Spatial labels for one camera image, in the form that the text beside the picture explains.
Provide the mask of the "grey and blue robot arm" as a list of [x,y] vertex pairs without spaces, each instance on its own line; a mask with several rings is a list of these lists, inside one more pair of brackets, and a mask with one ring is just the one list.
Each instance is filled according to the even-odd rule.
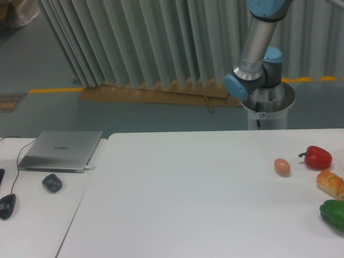
[[278,77],[343,78],[343,1],[248,1],[251,20],[232,72],[224,79],[238,98],[273,87]]

